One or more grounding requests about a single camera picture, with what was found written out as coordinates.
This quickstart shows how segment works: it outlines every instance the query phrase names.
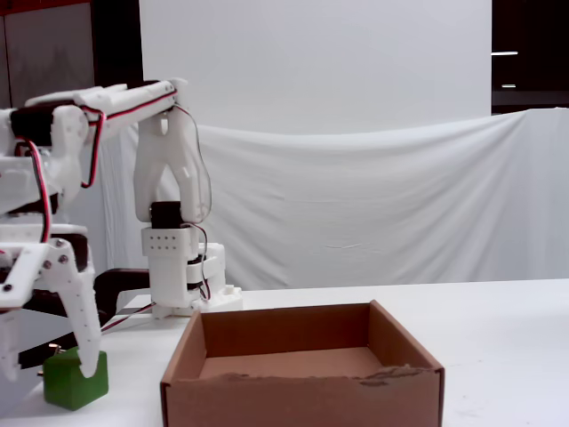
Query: cardboard box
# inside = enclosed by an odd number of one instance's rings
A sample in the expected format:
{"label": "cardboard box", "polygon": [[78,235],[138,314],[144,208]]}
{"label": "cardboard box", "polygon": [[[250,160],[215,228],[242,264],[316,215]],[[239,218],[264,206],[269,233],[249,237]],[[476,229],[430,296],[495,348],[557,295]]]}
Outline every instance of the cardboard box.
{"label": "cardboard box", "polygon": [[445,370],[377,302],[197,313],[162,381],[168,427],[442,425]]}

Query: white fabric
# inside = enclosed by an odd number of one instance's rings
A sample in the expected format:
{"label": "white fabric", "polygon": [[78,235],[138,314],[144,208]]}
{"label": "white fabric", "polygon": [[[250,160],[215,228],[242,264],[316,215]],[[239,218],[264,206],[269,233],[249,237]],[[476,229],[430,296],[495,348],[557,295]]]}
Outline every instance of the white fabric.
{"label": "white fabric", "polygon": [[[569,277],[569,111],[381,133],[200,126],[211,241],[246,289]],[[143,267],[136,132],[102,156],[108,262]],[[122,156],[109,160],[117,153]],[[175,195],[163,179],[164,196]]]}

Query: white robotic arm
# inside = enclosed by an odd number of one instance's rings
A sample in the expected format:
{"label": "white robotic arm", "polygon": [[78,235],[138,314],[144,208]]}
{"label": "white robotic arm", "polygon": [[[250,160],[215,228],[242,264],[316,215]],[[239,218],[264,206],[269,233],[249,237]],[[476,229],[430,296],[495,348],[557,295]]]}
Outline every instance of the white robotic arm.
{"label": "white robotic arm", "polygon": [[[99,144],[140,122],[134,194],[139,220],[152,222],[152,227],[143,230],[143,253],[148,256],[158,317],[174,311],[187,314],[195,309],[242,307],[240,289],[225,285],[223,246],[209,245],[205,258],[207,246],[198,243],[197,224],[210,212],[211,190],[193,119],[180,105],[185,86],[182,80],[172,80],[134,88],[95,87],[45,95],[29,100],[24,109],[0,111],[2,215],[33,212],[38,199],[44,200],[46,211],[52,210],[50,201],[55,207],[67,206],[82,186],[92,184]],[[42,186],[38,188],[34,158],[18,156],[20,140],[30,148],[34,145],[30,142],[44,148],[39,168],[44,194]],[[79,154],[90,144],[91,176],[82,184]],[[157,186],[167,166],[180,186],[177,205],[157,200]],[[0,365],[8,377],[15,376],[18,352],[12,310],[21,308],[35,283],[43,281],[60,295],[77,339],[82,372],[89,377],[96,370],[100,343],[92,290],[94,269],[90,259],[78,268],[74,247],[65,239],[68,233],[84,235],[86,230],[59,228],[55,233],[54,228],[41,239],[46,227],[49,222],[43,229],[38,224],[0,225],[0,269],[7,272],[0,284],[0,313],[4,313],[0,314]],[[202,291],[205,301],[200,299],[202,283],[208,289],[207,294]]]}

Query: white table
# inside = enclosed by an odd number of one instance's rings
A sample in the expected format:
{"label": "white table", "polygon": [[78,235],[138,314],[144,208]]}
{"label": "white table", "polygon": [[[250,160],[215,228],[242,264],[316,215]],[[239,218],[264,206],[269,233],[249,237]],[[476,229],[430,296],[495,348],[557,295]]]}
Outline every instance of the white table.
{"label": "white table", "polygon": [[[248,310],[371,299],[446,367],[445,426],[569,425],[569,280],[244,293]],[[0,425],[162,425],[158,384],[186,323],[127,320],[103,339],[107,396],[70,413],[38,387]]]}

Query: green block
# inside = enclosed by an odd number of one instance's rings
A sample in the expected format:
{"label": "green block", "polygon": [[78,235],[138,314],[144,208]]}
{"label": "green block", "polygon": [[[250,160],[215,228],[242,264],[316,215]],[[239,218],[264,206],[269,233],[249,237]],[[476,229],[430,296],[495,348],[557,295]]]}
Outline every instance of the green block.
{"label": "green block", "polygon": [[79,370],[77,347],[44,362],[44,398],[47,403],[76,411],[108,393],[107,353],[101,351],[97,372],[85,378]]}

